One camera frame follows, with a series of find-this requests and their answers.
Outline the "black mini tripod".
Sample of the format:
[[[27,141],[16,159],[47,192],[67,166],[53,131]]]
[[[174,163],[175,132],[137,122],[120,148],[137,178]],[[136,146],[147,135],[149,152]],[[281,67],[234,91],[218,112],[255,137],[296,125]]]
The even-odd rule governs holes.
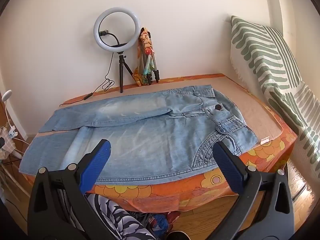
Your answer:
[[[120,92],[123,93],[124,91],[124,69],[126,69],[131,77],[133,77],[133,72],[130,69],[129,65],[125,62],[124,52],[119,52],[119,83],[120,83]]]

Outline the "white clip desk lamp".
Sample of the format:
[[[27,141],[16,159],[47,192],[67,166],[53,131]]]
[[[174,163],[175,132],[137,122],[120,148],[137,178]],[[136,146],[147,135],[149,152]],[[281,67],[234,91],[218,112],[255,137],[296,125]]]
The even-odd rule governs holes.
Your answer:
[[[1,97],[1,102],[4,103],[5,117],[7,119],[6,124],[1,127],[1,160],[7,159],[9,155],[13,155],[17,159],[22,159],[24,153],[17,149],[15,141],[22,142],[29,146],[28,142],[18,137],[19,132],[9,118],[7,101],[11,96],[12,90],[9,89]]]

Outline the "orange floral scarf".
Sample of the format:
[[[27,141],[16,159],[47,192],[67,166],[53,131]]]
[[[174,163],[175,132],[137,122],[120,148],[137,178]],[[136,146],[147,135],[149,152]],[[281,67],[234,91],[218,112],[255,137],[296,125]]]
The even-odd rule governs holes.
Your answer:
[[[138,45],[137,45],[137,66],[133,71],[133,78],[139,87],[148,85],[147,79],[143,75],[145,61],[146,61],[146,56],[144,55],[144,51],[143,51],[143,42],[141,41],[141,38],[139,36]]]

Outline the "grey folded tripod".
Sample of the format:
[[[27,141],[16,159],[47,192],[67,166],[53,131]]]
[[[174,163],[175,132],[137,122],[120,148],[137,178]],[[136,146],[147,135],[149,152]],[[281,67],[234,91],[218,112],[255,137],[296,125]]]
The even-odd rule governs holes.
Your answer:
[[[155,77],[155,81],[159,83],[159,70],[156,66],[155,52],[152,46],[151,34],[146,28],[143,28],[142,30],[143,31],[141,32],[140,38],[143,42],[143,51],[144,55],[146,56],[143,75],[146,77],[148,85],[151,85],[153,75]]]

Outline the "beige fleece blanket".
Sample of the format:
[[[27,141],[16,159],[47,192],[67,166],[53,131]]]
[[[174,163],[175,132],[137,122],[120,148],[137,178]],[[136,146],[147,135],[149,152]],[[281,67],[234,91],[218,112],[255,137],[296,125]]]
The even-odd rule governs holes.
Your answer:
[[[276,139],[283,132],[283,128],[276,120],[276,117],[265,108],[263,103],[258,101],[254,96],[249,95],[249,92],[244,88],[222,74],[166,79],[157,85],[147,87],[127,85],[122,94],[115,89],[112,89],[110,92],[99,92],[95,94],[89,102],[119,96],[146,94],[161,90],[205,85],[211,85],[216,92],[222,93],[238,107],[247,127],[255,133],[258,144],[266,138],[270,140]]]

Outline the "light blue denim pants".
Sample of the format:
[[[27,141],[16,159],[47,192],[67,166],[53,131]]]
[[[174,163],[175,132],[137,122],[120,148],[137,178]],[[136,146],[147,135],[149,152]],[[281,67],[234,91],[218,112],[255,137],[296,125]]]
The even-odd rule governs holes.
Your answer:
[[[217,167],[213,146],[241,155],[258,142],[242,113],[210,85],[120,96],[58,109],[26,150],[20,172],[62,170],[99,141],[111,155],[97,183],[154,185]]]

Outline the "green striped white cushion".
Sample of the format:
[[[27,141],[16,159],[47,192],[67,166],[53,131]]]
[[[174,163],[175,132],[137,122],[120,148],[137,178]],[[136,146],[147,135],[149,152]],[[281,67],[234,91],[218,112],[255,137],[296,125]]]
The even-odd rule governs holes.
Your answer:
[[[281,33],[231,17],[231,49],[257,78],[268,104],[298,135],[310,164],[319,170],[319,100],[303,81]]]

